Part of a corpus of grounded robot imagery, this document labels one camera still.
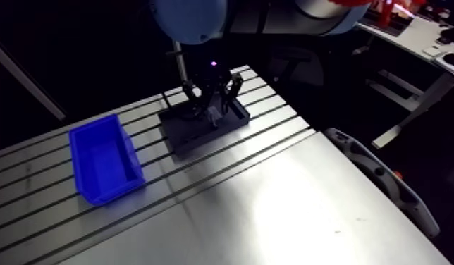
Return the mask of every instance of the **computer mouse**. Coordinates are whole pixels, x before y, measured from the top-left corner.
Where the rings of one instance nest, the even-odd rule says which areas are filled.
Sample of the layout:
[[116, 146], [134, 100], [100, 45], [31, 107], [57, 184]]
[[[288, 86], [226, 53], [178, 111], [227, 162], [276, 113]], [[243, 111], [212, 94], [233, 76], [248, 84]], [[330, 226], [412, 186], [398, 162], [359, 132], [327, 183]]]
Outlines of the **computer mouse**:
[[444, 60], [446, 63], [449, 63], [450, 65], [454, 66], [454, 53], [452, 53], [452, 54], [446, 54], [446, 55], [443, 57], [443, 60]]

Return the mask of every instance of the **desk leg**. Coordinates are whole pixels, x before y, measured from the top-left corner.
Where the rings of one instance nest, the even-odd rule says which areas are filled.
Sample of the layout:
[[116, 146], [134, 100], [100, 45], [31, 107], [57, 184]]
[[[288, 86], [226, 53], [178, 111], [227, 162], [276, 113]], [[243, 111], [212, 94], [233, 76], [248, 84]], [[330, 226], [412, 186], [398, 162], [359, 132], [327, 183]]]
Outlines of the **desk leg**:
[[441, 100], [441, 98], [454, 87], [454, 76], [448, 72], [443, 73], [422, 96], [418, 98], [419, 106], [399, 124], [387, 130], [384, 134], [376, 138], [372, 145], [380, 149], [397, 137], [403, 127], [413, 121], [416, 117], [423, 114], [431, 106]]

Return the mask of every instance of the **blue storage bin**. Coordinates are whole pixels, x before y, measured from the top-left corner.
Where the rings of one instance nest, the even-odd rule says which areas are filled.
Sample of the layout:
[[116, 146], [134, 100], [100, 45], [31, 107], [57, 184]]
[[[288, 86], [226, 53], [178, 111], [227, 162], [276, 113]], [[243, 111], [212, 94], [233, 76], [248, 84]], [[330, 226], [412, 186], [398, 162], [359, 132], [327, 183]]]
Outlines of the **blue storage bin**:
[[75, 186], [93, 205], [102, 205], [145, 183], [135, 149], [117, 115], [69, 132]]

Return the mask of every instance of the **black tray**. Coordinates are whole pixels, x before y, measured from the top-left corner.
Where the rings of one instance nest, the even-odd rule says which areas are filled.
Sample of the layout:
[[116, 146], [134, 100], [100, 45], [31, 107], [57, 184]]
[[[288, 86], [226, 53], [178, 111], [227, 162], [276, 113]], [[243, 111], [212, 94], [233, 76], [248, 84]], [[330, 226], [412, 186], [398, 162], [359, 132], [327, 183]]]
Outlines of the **black tray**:
[[[236, 99], [229, 104], [227, 114], [217, 120], [216, 128], [212, 126], [207, 115], [193, 121], [181, 119], [179, 115], [189, 113], [191, 106], [186, 101], [159, 114], [163, 133], [168, 138], [168, 148], [175, 154], [183, 154], [193, 150], [247, 125], [250, 121], [250, 114]], [[219, 113], [221, 112], [221, 97], [219, 95], [214, 95], [211, 106], [215, 107]]]

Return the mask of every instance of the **desk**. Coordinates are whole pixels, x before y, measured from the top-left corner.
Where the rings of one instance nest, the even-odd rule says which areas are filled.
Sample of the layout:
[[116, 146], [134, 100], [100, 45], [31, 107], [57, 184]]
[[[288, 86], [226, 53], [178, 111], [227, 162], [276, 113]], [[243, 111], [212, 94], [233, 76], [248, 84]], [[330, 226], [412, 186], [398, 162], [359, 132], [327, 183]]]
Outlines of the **desk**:
[[[423, 18], [416, 17], [397, 37], [369, 25], [358, 23], [357, 27], [370, 32], [375, 37], [384, 39], [387, 42], [408, 51], [410, 54], [413, 54], [427, 63], [432, 63], [436, 67], [439, 67], [433, 63], [433, 58], [430, 55], [423, 52], [424, 49], [433, 45], [438, 46], [436, 39], [440, 37], [440, 32], [443, 28], [440, 28], [438, 23], [435, 23], [434, 21], [428, 21]], [[446, 51], [454, 51], [454, 43], [444, 45], [442, 46], [442, 49]], [[444, 69], [440, 78], [438, 78], [438, 80], [436, 80], [436, 82], [434, 82], [424, 92], [385, 70], [380, 71], [379, 73], [396, 82], [414, 95], [408, 99], [404, 99], [380, 84], [374, 83], [370, 85], [376, 91], [382, 93], [384, 96], [411, 112], [410, 115], [403, 121], [393, 126], [390, 130], [386, 131], [372, 142], [372, 145], [376, 148], [382, 148], [392, 139], [397, 137], [403, 127], [441, 100], [441, 98], [454, 87], [454, 74], [449, 73]]]
[[[0, 264], [448, 264], [253, 70], [233, 72], [250, 124], [184, 158], [160, 131], [161, 95], [0, 151]], [[68, 130], [111, 113], [147, 184], [93, 207], [75, 190]]]

